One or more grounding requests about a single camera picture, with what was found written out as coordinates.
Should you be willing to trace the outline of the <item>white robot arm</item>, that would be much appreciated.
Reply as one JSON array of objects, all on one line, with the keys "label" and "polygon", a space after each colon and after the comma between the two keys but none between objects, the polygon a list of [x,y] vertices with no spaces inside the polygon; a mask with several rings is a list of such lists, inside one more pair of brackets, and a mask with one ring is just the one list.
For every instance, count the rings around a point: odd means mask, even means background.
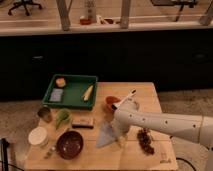
[{"label": "white robot arm", "polygon": [[114,103],[112,121],[117,136],[138,126],[199,143],[209,149],[205,171],[213,171],[213,117],[170,113],[145,113],[128,108],[124,102]]}]

